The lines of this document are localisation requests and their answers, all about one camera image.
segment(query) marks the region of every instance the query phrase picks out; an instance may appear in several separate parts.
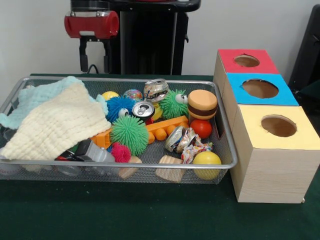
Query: metal basket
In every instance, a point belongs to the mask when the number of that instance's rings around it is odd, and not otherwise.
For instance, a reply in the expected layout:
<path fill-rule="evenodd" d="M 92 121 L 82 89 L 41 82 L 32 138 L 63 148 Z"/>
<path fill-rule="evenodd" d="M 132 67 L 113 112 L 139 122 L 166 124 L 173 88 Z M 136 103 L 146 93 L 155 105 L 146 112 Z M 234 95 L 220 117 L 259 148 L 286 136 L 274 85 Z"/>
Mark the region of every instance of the metal basket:
<path fill-rule="evenodd" d="M 0 113 L 9 114 L 18 106 L 18 94 L 21 89 L 28 86 L 39 86 L 50 84 L 61 80 L 62 77 L 26 77 L 21 79 L 13 88 L 5 102 L 0 108 Z M 106 91 L 114 91 L 123 94 L 128 89 L 138 89 L 143 91 L 147 79 L 115 79 L 115 78 L 79 78 L 83 81 L 89 94 L 96 97 Z M 141 164 L 135 163 L 96 163 L 96 162 L 74 162 L 74 161 L 7 161 L 0 160 L 1 164 L 10 165 L 36 165 L 46 166 L 40 172 L 27 171 L 25 168 L 18 168 L 15 174 L 6 174 L 0 171 L 0 179 L 3 180 L 39 180 L 39 181 L 85 181 L 85 182 L 129 182 L 129 183 L 170 183 L 156 176 L 157 169 L 171 169 L 171 174 L 178 174 L 179 169 L 184 170 L 184 175 L 179 183 L 181 184 L 218 184 L 224 177 L 228 169 L 234 167 L 238 162 L 237 152 L 231 130 L 226 117 L 222 98 L 218 88 L 209 81 L 189 81 L 189 80 L 167 80 L 169 88 L 172 90 L 186 90 L 188 95 L 196 89 L 203 89 L 214 93 L 218 100 L 218 109 L 215 118 L 211 120 L 213 130 L 211 136 L 206 141 L 213 142 L 213 152 L 216 153 L 222 165 L 197 165 L 197 164 L 159 164 L 164 155 L 180 158 L 177 153 L 169 152 L 165 149 L 165 141 L 155 141 L 147 146 L 146 151 L 138 156 Z M 14 131 L 1 127 L 0 147 L 6 144 L 6 138 L 14 134 Z M 126 180 L 118 176 L 120 168 L 138 168 L 138 171 Z M 216 171 L 217 177 L 213 180 L 203 180 L 197 177 L 194 169 L 203 171 Z"/>

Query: spiky ball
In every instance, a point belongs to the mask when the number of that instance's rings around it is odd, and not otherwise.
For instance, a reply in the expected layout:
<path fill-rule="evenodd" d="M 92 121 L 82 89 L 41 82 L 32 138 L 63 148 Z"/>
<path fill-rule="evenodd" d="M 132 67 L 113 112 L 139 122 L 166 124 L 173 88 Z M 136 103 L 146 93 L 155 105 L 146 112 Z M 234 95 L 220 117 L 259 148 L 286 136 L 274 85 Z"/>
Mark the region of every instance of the spiky ball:
<path fill-rule="evenodd" d="M 126 98 L 122 96 L 116 96 L 110 98 L 107 102 L 108 107 L 108 115 L 106 116 L 106 119 L 113 123 L 117 118 L 119 117 L 119 112 L 121 109 L 127 109 L 128 114 L 132 114 L 132 108 L 135 105 L 135 101 L 131 98 Z"/>
<path fill-rule="evenodd" d="M 118 118 L 113 124 L 110 133 L 113 143 L 119 142 L 127 146 L 132 156 L 138 156 L 146 150 L 149 133 L 142 120 L 127 115 Z"/>
<path fill-rule="evenodd" d="M 161 109 L 163 110 L 164 119 L 173 119 L 180 116 L 188 116 L 188 106 L 185 103 L 179 103 L 176 101 L 176 96 L 178 94 L 184 95 L 184 90 L 169 90 L 165 98 L 159 103 Z"/>
<path fill-rule="evenodd" d="M 111 154 L 114 156 L 116 163 L 127 163 L 131 158 L 130 149 L 119 142 L 115 142 L 112 145 Z"/>

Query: red box lid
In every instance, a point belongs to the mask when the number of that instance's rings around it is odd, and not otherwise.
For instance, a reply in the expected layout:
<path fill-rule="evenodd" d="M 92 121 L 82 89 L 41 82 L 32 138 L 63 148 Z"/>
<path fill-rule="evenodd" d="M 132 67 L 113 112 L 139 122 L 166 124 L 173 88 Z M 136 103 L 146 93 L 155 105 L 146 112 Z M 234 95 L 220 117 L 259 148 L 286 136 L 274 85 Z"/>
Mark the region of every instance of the red box lid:
<path fill-rule="evenodd" d="M 266 50 L 219 49 L 218 52 L 226 73 L 279 74 Z"/>

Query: toy hamburger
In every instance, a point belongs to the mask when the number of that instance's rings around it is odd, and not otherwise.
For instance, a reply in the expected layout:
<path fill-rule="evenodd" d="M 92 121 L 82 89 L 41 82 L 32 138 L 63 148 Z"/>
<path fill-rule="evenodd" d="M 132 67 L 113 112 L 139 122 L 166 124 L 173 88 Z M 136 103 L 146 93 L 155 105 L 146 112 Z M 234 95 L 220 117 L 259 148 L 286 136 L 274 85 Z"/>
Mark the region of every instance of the toy hamburger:
<path fill-rule="evenodd" d="M 195 119 L 209 120 L 216 115 L 217 108 L 217 98 L 210 91 L 194 90 L 188 96 L 188 112 Z"/>

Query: light blue knitted blanket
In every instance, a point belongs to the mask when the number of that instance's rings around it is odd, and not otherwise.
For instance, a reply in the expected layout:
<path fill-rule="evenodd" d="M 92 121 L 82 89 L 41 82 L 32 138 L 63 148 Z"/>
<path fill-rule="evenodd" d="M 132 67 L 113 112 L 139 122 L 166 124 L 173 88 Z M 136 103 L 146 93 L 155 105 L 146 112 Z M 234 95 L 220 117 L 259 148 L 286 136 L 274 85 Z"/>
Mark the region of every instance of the light blue knitted blanket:
<path fill-rule="evenodd" d="M 22 89 L 18 95 L 19 104 L 17 108 L 8 116 L 4 113 L 0 113 L 0 124 L 6 128 L 18 129 L 22 121 L 33 109 L 42 103 L 53 99 L 73 83 L 84 85 L 81 80 L 74 76 L 68 76 L 54 83 Z M 107 103 L 103 96 L 98 95 L 96 99 L 90 97 L 90 101 L 101 103 L 104 114 L 108 115 Z"/>

